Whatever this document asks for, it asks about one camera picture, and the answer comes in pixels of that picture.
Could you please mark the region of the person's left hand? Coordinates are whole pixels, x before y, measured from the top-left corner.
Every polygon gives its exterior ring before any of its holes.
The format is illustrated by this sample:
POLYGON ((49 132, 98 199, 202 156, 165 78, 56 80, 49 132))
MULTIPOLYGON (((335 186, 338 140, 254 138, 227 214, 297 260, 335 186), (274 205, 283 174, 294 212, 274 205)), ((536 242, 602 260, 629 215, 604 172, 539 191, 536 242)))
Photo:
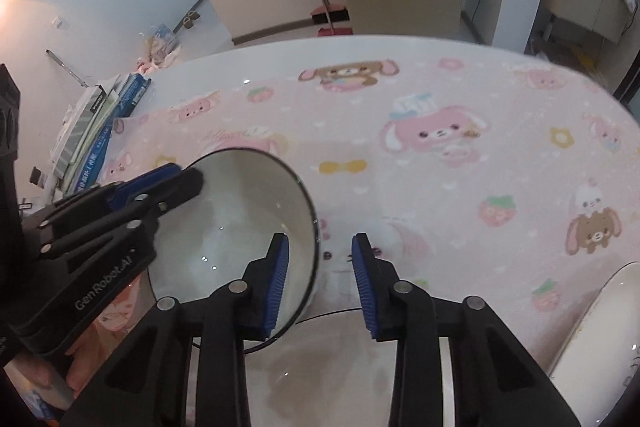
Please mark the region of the person's left hand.
MULTIPOLYGON (((73 346, 68 348, 66 357, 70 357, 72 363, 64 379, 77 398, 108 357, 107 347, 104 346, 96 325, 92 324, 82 333, 73 346)), ((50 363, 30 353, 17 355, 13 362, 31 383, 45 388, 53 384, 54 367, 50 363)))

